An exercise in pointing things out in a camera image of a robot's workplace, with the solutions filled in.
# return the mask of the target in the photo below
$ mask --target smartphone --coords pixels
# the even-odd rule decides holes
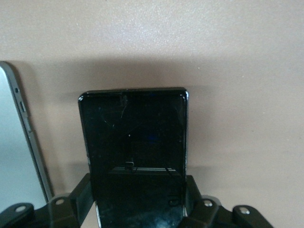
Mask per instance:
[[[188,93],[89,91],[79,98],[103,228],[176,228],[185,216]]]
[[[53,196],[28,117],[12,68],[0,62],[0,211],[20,202],[37,209]]]

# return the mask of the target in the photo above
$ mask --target tablet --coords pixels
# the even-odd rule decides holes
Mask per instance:
[[[0,62],[0,212],[21,202],[44,206],[52,189],[11,67]]]

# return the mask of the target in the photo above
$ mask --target cracked screen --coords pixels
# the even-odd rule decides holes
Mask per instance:
[[[184,215],[188,94],[92,91],[79,98],[103,228],[174,228]]]

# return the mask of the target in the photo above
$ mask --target phone screen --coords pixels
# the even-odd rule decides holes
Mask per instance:
[[[79,98],[101,227],[178,226],[187,101],[184,88],[92,91]]]

